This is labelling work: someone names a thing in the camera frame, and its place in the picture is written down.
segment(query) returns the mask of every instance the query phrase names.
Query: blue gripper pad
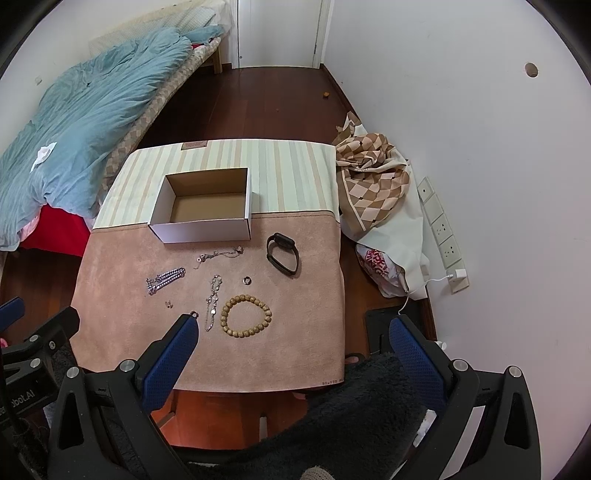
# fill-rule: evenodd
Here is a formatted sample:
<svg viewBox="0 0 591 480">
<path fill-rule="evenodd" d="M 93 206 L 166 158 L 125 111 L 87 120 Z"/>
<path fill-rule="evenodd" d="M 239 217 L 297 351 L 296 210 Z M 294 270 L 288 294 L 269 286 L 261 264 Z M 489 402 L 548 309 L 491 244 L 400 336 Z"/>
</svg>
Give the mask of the blue gripper pad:
<svg viewBox="0 0 591 480">
<path fill-rule="evenodd" d="M 10 327 L 19 318 L 25 315 L 25 303 L 21 297 L 14 297 L 0 306 L 0 332 Z"/>
<path fill-rule="evenodd" d="M 189 316 L 144 377 L 141 388 L 142 406 L 147 413 L 164 407 L 174 384 L 195 350 L 198 339 L 197 320 Z"/>
<path fill-rule="evenodd" d="M 392 350 L 413 382 L 422 403 L 437 414 L 444 412 L 447 395 L 443 378 L 399 318 L 390 322 L 389 339 Z"/>
</svg>

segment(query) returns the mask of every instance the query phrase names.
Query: door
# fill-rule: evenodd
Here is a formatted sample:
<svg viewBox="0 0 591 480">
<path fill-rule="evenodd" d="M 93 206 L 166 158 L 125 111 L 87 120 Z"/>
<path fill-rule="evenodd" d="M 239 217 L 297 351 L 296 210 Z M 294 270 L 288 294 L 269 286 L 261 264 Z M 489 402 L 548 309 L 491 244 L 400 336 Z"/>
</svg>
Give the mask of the door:
<svg viewBox="0 0 591 480">
<path fill-rule="evenodd" d="M 322 0 L 239 0 L 241 67 L 311 67 Z"/>
</svg>

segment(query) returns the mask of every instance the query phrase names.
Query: box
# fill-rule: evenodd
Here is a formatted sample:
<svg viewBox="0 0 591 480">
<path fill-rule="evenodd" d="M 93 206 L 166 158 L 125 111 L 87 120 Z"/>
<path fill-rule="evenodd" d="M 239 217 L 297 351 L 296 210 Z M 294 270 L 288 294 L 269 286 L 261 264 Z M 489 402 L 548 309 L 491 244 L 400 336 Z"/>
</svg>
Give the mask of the box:
<svg viewBox="0 0 591 480">
<path fill-rule="evenodd" d="M 250 240 L 250 169 L 165 175 L 150 228 L 165 244 Z"/>
</svg>

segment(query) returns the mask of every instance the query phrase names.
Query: dark brown floor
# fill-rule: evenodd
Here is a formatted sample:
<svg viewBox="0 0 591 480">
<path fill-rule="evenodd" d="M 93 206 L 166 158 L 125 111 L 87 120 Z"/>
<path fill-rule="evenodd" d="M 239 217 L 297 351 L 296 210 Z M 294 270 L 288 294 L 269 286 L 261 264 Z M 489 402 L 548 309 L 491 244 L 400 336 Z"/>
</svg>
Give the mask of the dark brown floor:
<svg viewBox="0 0 591 480">
<path fill-rule="evenodd" d="M 323 98 L 323 92 L 329 92 Z M 276 138 L 331 143 L 346 109 L 321 70 L 288 67 L 231 70 L 220 75 L 193 75 L 160 113 L 140 148 L 216 138 Z M 355 244 L 342 238 L 341 269 L 345 279 L 346 352 L 368 353 L 363 314 L 400 304 L 383 298 L 363 272 Z M 22 251 L 9 255 L 0 302 L 20 295 L 27 315 L 8 332 L 25 338 L 36 325 L 69 304 L 79 260 L 66 255 Z M 170 400 L 164 410 L 170 408 Z M 242 448 L 258 441 L 261 415 L 268 433 L 291 425 L 306 412 L 306 402 L 291 393 L 203 394 L 183 391 L 177 416 L 163 427 L 177 445 Z M 165 411 L 155 413 L 161 418 Z"/>
</svg>

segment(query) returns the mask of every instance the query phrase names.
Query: metal screw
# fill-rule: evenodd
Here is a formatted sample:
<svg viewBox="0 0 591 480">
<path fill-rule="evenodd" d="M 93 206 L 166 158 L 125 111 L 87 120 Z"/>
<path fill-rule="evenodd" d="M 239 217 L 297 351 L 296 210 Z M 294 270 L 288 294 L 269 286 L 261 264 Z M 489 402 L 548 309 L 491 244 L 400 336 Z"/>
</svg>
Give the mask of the metal screw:
<svg viewBox="0 0 591 480">
<path fill-rule="evenodd" d="M 130 370 L 133 370 L 135 367 L 135 362 L 133 360 L 123 360 L 121 362 L 121 364 L 119 365 L 119 369 L 122 372 L 129 372 Z"/>
<path fill-rule="evenodd" d="M 509 367 L 509 373 L 515 378 L 519 378 L 521 376 L 521 370 L 519 367 Z"/>
<path fill-rule="evenodd" d="M 453 368 L 455 368 L 459 372 L 465 372 L 468 370 L 468 363 L 465 360 L 454 360 L 453 361 Z"/>
<path fill-rule="evenodd" d="M 66 372 L 68 378 L 74 378 L 80 373 L 80 369 L 78 367 L 71 367 Z"/>
</svg>

